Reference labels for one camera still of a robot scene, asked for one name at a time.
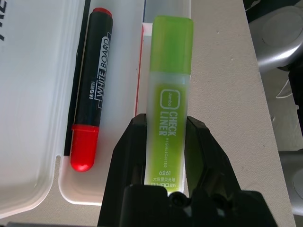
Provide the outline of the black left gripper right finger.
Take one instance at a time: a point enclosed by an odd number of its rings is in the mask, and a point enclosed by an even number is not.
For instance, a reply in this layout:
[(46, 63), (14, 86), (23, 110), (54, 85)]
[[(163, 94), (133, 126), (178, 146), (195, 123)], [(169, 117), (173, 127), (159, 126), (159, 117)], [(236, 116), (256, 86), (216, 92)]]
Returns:
[(185, 168), (188, 191), (203, 188), (207, 193), (235, 193), (240, 185), (228, 156), (200, 120), (187, 117)]

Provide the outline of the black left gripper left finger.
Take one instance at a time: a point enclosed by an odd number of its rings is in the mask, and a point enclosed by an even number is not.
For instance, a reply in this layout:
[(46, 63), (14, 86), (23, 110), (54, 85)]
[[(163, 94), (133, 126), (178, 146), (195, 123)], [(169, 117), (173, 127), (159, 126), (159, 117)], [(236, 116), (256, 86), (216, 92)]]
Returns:
[(125, 188), (144, 184), (146, 129), (146, 114), (135, 116), (113, 150), (98, 218), (100, 227), (119, 226)]

